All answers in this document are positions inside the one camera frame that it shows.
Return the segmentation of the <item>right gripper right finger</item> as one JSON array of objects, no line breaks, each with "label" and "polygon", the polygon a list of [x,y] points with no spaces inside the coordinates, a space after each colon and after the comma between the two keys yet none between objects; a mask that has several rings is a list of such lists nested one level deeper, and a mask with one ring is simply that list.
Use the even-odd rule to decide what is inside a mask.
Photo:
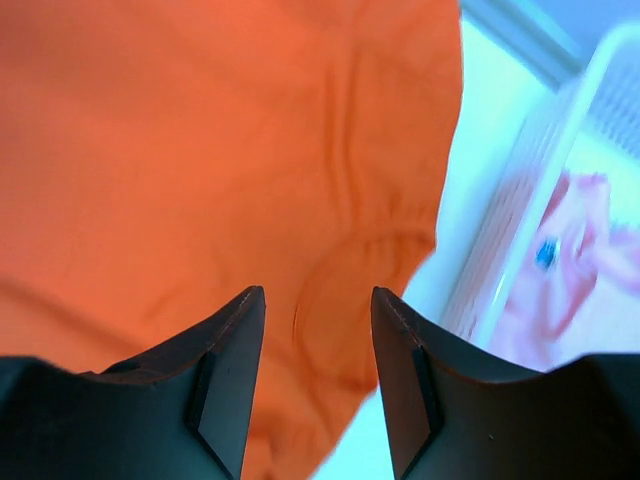
[{"label": "right gripper right finger", "polygon": [[589,355],[535,372],[379,287],[371,324],[396,478],[638,477],[637,355]]}]

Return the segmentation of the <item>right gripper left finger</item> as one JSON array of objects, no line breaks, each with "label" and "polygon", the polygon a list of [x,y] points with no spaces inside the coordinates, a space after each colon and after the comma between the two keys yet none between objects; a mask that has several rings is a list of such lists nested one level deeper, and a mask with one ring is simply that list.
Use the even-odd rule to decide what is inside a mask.
[{"label": "right gripper left finger", "polygon": [[1,361],[5,479],[237,479],[265,325],[252,286],[101,373]]}]

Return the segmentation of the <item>orange t-shirt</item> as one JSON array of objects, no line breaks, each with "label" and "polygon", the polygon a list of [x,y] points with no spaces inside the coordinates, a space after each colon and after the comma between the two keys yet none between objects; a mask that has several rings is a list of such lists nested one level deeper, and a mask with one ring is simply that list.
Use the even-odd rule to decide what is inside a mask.
[{"label": "orange t-shirt", "polygon": [[305,479],[375,389],[370,297],[434,249],[454,1],[5,1],[1,350],[74,370],[260,285],[243,475]]}]

